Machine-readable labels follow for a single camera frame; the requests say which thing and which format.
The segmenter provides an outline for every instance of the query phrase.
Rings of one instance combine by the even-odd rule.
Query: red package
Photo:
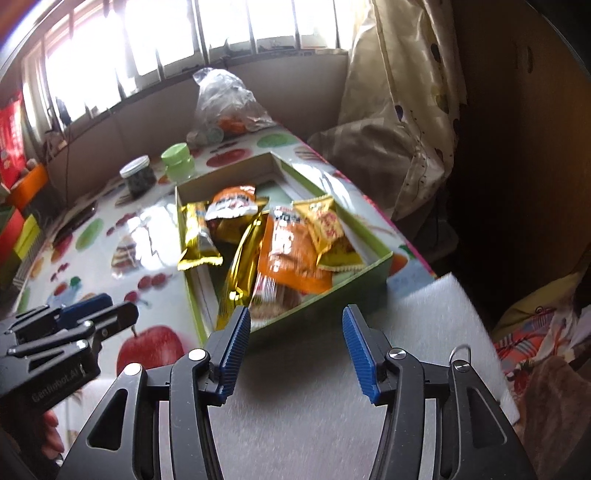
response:
[[[25,167],[25,147],[21,130],[22,93],[15,102],[0,110],[0,178],[8,187],[18,180]]]

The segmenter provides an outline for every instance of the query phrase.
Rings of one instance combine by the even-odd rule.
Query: white jar lid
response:
[[[119,175],[122,179],[131,177],[134,173],[139,172],[150,164],[150,157],[142,155],[140,158],[130,161],[125,167],[119,170]]]

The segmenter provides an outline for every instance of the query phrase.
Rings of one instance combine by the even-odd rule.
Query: yellow snack package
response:
[[[319,269],[338,272],[361,270],[365,266],[345,235],[336,214],[335,199],[331,195],[298,200],[293,202],[293,206],[306,219],[318,254],[316,264]]]
[[[276,206],[269,213],[258,271],[303,293],[320,294],[332,288],[332,273],[316,267],[316,250],[300,214]]]
[[[257,197],[255,203],[258,212],[260,212],[269,203],[269,197]],[[255,215],[214,219],[209,221],[207,225],[209,231],[212,233],[212,237],[216,241],[238,245],[242,239],[242,235],[244,235],[246,228],[252,223]]]
[[[256,280],[261,242],[265,234],[268,212],[259,212],[246,227],[226,276],[220,295],[216,330],[222,330],[228,324],[234,309],[239,305],[248,306],[251,302]]]
[[[213,244],[205,221],[207,202],[188,203],[182,207],[187,233],[185,250],[178,261],[179,270],[188,270],[198,265],[221,265],[223,258]]]

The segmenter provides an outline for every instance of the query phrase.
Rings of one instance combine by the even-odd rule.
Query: blue gripper pad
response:
[[[89,317],[101,310],[113,306],[113,299],[106,293],[100,293],[88,300],[79,301],[74,305],[64,308],[58,319],[59,328],[72,329],[77,326],[78,321]]]
[[[222,403],[225,403],[226,399],[234,393],[238,371],[248,346],[251,334],[251,314],[248,309],[237,307],[224,331],[231,333],[231,336],[219,362],[219,386],[216,394]]]
[[[369,346],[360,329],[369,333],[369,328],[357,308],[357,305],[350,305],[343,310],[343,335],[349,349],[349,355],[357,373],[359,385],[364,395],[369,397],[372,404],[376,404],[380,396],[378,388],[377,365],[369,351]]]

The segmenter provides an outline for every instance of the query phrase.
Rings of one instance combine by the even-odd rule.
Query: window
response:
[[[138,75],[195,54],[186,0],[129,0],[125,28]]]
[[[86,0],[23,60],[34,137],[51,111],[62,128],[87,122],[164,77],[252,54],[253,38],[259,53],[335,48],[335,2],[346,1]]]

